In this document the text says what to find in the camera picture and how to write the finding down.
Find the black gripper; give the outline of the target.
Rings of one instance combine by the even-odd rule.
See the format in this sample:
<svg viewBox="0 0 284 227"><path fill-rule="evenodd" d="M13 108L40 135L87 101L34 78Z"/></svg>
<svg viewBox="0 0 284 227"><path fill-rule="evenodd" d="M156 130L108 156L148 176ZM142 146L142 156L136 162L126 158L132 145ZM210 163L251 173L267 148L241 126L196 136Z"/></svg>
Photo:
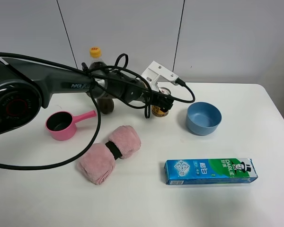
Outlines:
<svg viewBox="0 0 284 227"><path fill-rule="evenodd" d="M146 98L150 98L150 91L147 85L141 79L130 79L125 85L123 100L127 103L131 101L145 102ZM153 105L157 106L161 111L169 111L173 106L174 99L171 95L153 95Z"/></svg>

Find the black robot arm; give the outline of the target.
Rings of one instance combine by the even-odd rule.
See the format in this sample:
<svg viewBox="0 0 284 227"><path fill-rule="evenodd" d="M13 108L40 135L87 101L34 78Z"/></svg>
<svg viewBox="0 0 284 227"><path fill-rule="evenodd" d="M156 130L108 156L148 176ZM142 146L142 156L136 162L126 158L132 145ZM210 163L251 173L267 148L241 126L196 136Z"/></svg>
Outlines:
<svg viewBox="0 0 284 227"><path fill-rule="evenodd" d="M32 121L53 94L90 93L172 108L173 99L155 91L138 74L116 66L78 70L21 54L0 52L0 135Z"/></svg>

